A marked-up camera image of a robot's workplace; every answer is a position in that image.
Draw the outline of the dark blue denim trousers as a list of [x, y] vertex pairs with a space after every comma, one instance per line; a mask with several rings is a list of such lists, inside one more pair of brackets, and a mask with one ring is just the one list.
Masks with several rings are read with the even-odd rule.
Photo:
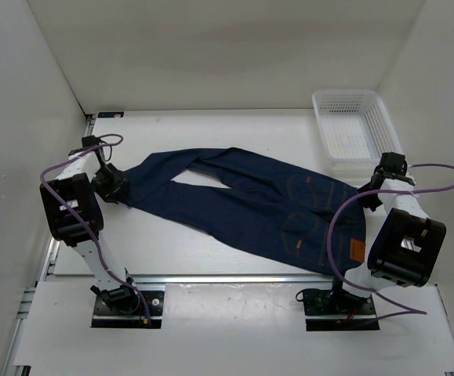
[[238, 148], [153, 153], [126, 175], [119, 202], [240, 251], [328, 276], [361, 263], [357, 191], [327, 175]]

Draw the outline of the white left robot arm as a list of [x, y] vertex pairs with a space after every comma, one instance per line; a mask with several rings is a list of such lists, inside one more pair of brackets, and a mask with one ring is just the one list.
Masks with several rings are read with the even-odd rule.
[[143, 305], [134, 279], [103, 244], [99, 202], [116, 204], [129, 192], [129, 177], [111, 163], [123, 136], [85, 136], [67, 160], [40, 173], [45, 217], [55, 240], [76, 251], [96, 278], [93, 293], [109, 308], [131, 314]]

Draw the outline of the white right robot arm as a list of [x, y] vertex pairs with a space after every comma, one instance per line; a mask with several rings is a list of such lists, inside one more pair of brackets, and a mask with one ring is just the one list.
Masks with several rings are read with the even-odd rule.
[[350, 240], [350, 259], [360, 266], [336, 277], [328, 304], [337, 313], [363, 306], [371, 295], [387, 287], [422, 287], [434, 269], [446, 235], [444, 223], [430, 219], [413, 191], [405, 156], [384, 153], [368, 183], [354, 201], [359, 208], [387, 214], [370, 245]]

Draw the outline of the dark label sticker on table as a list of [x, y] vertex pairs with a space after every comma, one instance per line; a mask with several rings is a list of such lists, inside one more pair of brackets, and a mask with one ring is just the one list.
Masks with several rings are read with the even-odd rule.
[[123, 118], [124, 111], [103, 111], [97, 114], [98, 118]]

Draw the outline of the white perforated plastic basket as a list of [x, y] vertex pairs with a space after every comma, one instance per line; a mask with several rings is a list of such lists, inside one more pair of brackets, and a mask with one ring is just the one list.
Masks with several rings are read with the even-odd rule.
[[382, 154], [402, 152], [381, 96], [366, 89], [327, 89], [312, 94], [314, 115], [331, 176], [368, 179]]

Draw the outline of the aluminium left side rail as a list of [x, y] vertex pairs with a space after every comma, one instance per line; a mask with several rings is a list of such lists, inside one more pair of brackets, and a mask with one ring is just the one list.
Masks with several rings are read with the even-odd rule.
[[[86, 116], [86, 127], [84, 136], [88, 136], [93, 132], [94, 123], [96, 120], [95, 114], [88, 114]], [[45, 281], [49, 275], [49, 269], [55, 265], [57, 252], [59, 250], [60, 242], [50, 237], [49, 243], [45, 249], [45, 255], [42, 261], [42, 266], [39, 270], [38, 276], [35, 280], [35, 287], [38, 286], [39, 282]]]

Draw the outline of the aluminium rail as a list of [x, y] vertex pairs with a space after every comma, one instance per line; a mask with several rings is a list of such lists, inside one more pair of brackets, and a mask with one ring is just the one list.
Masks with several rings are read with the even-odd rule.
[[[88, 136], [93, 132], [94, 123], [96, 120], [95, 114], [88, 114], [86, 116], [86, 127], [84, 136]], [[35, 287], [38, 286], [39, 282], [45, 281], [49, 275], [49, 269], [55, 265], [57, 252], [59, 250], [60, 242], [50, 237], [49, 243], [45, 249], [45, 255], [42, 261], [42, 266], [39, 270], [38, 276], [35, 280]]]
[[241, 274], [241, 275], [135, 275], [138, 284], [314, 284], [331, 283], [332, 278], [317, 274]]

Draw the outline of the aluminium front rail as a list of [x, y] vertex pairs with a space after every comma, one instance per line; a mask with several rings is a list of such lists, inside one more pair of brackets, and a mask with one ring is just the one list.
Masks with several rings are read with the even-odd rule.
[[138, 284], [314, 284], [331, 283], [332, 278], [317, 274], [241, 274], [241, 275], [135, 275]]

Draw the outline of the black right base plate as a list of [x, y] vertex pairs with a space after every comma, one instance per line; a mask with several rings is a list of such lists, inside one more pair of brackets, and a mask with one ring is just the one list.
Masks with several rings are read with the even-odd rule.
[[303, 304], [307, 332], [378, 331], [376, 307], [372, 298], [361, 298], [346, 291], [307, 288], [298, 291]]

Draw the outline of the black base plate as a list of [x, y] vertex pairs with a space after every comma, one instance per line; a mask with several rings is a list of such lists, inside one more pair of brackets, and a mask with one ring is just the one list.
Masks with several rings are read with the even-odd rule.
[[163, 288], [142, 290], [144, 300], [127, 287], [101, 292], [96, 286], [92, 328], [160, 329], [165, 305]]
[[307, 332], [378, 331], [376, 307], [372, 298], [361, 298], [346, 291], [307, 288], [298, 291], [303, 304]]

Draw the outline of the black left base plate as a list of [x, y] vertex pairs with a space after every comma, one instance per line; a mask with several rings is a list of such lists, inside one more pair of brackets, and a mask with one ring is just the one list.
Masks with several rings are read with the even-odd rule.
[[127, 287], [101, 292], [96, 286], [92, 328], [160, 329], [165, 305], [163, 288], [142, 290], [144, 300]]

